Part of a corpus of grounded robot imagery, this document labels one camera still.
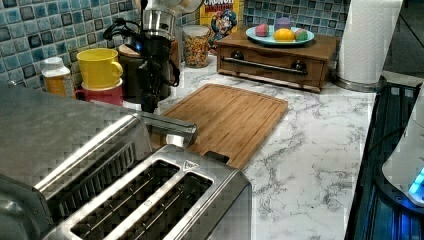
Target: cereal box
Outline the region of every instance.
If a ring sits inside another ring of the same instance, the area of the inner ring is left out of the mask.
[[[216,53],[216,41],[237,31],[243,23],[244,0],[205,0],[200,7],[200,24],[209,27],[209,48]]]

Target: kitchen counter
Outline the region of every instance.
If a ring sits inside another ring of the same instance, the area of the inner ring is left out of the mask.
[[[253,185],[252,239],[343,239],[375,94],[331,83],[316,94],[220,75],[215,56],[206,68],[182,70],[180,86],[156,113],[207,83],[288,101],[288,112],[243,170]]]

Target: paper towel roll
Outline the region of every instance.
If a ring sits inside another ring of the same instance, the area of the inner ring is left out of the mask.
[[[337,76],[359,84],[378,82],[402,0],[352,0],[340,46]]]

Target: bamboo cutting board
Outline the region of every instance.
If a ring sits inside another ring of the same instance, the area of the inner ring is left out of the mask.
[[[287,111],[287,102],[263,94],[207,84],[163,115],[193,122],[198,136],[189,150],[214,151],[243,169]]]

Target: orange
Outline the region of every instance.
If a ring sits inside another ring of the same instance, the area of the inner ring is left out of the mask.
[[[280,28],[274,33],[274,40],[277,42],[291,42],[294,39],[294,32],[287,28]]]

